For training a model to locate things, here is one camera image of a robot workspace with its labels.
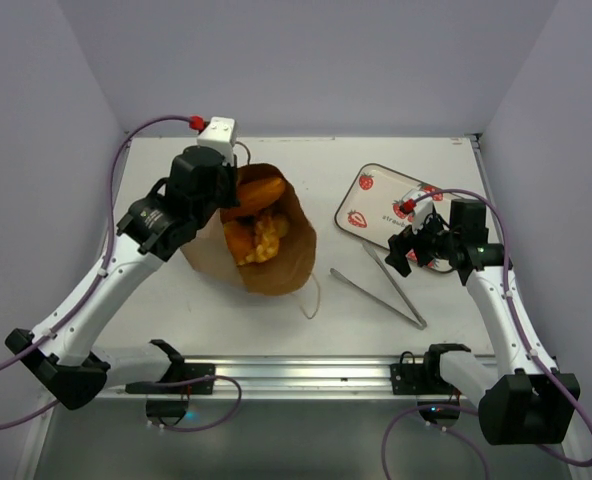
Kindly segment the metal tongs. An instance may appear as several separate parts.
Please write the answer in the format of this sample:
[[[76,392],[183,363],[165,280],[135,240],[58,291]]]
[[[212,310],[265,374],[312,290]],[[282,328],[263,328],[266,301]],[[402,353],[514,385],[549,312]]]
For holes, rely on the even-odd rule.
[[[366,276],[354,279],[333,267],[329,269],[330,276],[401,318],[413,328],[425,330],[428,326],[427,320],[394,278],[376,249],[368,242],[363,242],[362,248],[374,264],[368,268]]]

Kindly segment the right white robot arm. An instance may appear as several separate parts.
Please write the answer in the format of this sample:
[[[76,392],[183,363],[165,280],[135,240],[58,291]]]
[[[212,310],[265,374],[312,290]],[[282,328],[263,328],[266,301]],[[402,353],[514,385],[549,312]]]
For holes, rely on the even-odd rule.
[[[432,195],[411,190],[400,209],[412,222],[389,238],[386,263],[408,276],[411,259],[421,266],[448,262],[480,312],[496,359],[491,373],[464,345],[432,345],[421,369],[425,387],[463,393],[492,445],[562,442],[580,385],[558,369],[531,326],[505,248],[488,239],[485,203],[455,198],[443,218]]]

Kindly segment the brown paper bag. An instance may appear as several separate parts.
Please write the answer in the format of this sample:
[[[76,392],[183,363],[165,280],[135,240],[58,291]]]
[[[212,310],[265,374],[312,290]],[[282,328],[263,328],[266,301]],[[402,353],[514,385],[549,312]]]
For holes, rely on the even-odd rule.
[[[294,294],[312,279],[317,247],[295,188],[274,165],[245,165],[237,199],[181,247],[182,255],[193,270],[247,293]]]

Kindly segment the long orange fake baguette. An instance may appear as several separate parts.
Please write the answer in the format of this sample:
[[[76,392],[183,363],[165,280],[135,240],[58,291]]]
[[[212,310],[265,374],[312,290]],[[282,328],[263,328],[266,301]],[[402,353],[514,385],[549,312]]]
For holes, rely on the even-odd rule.
[[[277,176],[242,184],[237,190],[240,208],[252,213],[267,208],[282,196],[285,188],[285,181]]]

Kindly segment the braided yellow fake bread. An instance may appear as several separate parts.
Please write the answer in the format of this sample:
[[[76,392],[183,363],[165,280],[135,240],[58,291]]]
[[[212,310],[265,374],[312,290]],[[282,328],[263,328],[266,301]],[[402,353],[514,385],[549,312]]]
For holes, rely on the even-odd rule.
[[[250,263],[260,264],[275,258],[280,240],[288,234],[289,228],[290,223],[283,214],[264,212],[257,215],[254,223],[255,259]]]

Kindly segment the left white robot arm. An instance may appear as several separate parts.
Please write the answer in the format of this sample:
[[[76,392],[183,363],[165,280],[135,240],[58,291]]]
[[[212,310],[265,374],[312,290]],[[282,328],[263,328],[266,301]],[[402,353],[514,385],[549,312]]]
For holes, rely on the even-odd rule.
[[[233,147],[204,141],[177,155],[167,177],[135,201],[118,222],[107,251],[51,316],[5,340],[33,376],[69,410],[115,386],[177,390],[181,354],[162,340],[142,348],[102,349],[96,341],[135,290],[182,246],[196,238],[236,197]]]

